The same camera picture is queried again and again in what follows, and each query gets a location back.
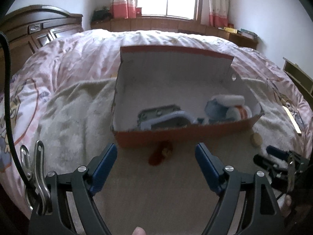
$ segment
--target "headboard panel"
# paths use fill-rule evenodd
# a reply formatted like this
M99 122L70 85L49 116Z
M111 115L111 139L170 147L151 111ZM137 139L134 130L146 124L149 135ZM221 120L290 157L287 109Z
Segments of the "headboard panel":
M39 48L58 38L83 31L81 14L49 5L30 5L6 15L0 22L9 40L11 75ZM0 48L0 91L4 87L4 54Z

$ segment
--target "pink bedding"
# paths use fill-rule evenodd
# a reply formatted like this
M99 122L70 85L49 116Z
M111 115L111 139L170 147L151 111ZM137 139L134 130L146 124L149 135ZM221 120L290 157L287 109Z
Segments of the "pink bedding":
M16 148L30 148L47 102L59 91L81 80L99 80L117 74L120 47L128 45L176 45L203 48L234 56L232 67L241 77L261 79L277 96L300 114L304 132L298 153L309 158L312 150L313 112L290 78L265 56L232 42L200 35L137 31L112 33L90 30L58 38L28 59L11 83L11 120ZM23 197L23 185L11 159L0 96L0 182L14 202ZM17 204L26 213L24 204Z

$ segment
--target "cardboard box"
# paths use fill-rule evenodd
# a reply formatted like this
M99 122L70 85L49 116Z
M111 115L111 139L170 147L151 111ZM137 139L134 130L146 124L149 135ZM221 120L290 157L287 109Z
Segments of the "cardboard box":
M197 48L175 46L121 47L121 65L112 105L112 132L121 147L139 147L164 140L202 141L250 129L263 109L231 68L233 57ZM252 118L213 125L140 131L137 119L144 109L175 104L196 118L213 95L243 95Z

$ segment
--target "cartoon character on bedding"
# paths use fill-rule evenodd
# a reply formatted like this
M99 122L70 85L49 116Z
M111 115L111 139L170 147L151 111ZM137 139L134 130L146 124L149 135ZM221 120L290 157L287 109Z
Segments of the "cartoon character on bedding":
M15 94L10 98L10 115L11 115L11 126L12 131L16 126L16 119L18 110L21 105L21 100L18 94L23 90L24 84L20 85L16 90ZM7 140L7 130L5 128L4 114L0 117L0 172L9 167L12 163L10 148Z

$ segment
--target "yellow book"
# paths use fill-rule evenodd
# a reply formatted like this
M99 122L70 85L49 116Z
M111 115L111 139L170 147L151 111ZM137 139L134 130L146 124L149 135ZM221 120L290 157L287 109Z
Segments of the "yellow book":
M229 32L229 33L237 33L237 29L229 28L229 27L224 27L224 31Z

